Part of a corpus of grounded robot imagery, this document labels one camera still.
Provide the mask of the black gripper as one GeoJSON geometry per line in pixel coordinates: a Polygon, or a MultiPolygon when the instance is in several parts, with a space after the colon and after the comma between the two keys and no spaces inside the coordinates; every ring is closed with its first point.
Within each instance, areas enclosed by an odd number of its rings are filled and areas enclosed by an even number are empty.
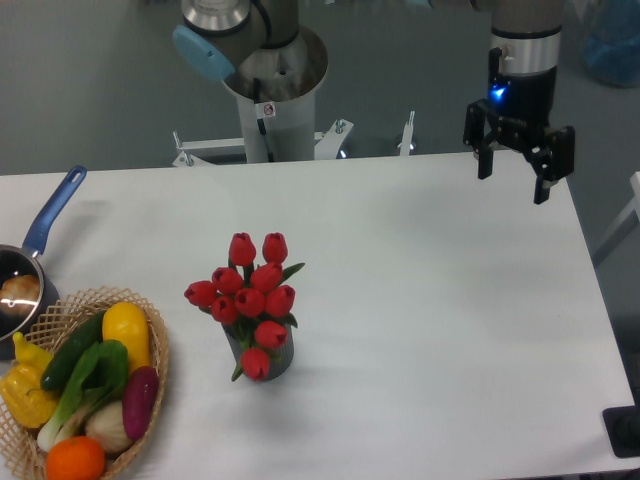
{"type": "Polygon", "coordinates": [[[527,146],[523,155],[536,174],[536,205],[546,202],[551,188],[574,171],[574,127],[546,129],[556,76],[556,67],[534,74],[498,73],[489,81],[487,99],[479,99],[466,109],[463,143],[473,150],[480,180],[493,173],[493,145],[498,141],[501,117],[518,126],[517,133],[527,146]]]}

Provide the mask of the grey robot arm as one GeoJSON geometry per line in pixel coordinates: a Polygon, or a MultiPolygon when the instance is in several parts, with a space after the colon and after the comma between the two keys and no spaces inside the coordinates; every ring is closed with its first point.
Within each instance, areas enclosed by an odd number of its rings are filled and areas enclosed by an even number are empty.
{"type": "MultiPolygon", "coordinates": [[[[464,143],[477,174],[493,170],[498,146],[520,153],[536,175],[534,200],[574,169],[575,131],[549,123],[560,49],[559,1],[472,1],[491,15],[486,96],[466,110],[464,143]]],[[[328,70],[320,37],[299,22],[294,1],[185,1],[172,39],[179,55],[236,98],[251,163],[312,160],[315,95],[328,70]]]]}

